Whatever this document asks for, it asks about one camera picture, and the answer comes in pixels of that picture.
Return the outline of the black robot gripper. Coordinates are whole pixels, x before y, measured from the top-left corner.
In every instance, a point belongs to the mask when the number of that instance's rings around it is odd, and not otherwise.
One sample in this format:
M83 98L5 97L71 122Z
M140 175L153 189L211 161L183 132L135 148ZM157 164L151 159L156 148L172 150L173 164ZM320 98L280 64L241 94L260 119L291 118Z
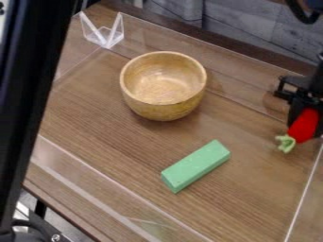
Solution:
M288 104L288 126L293 123L306 107L318 112L314 138L323 135L323 76L280 76L273 95Z

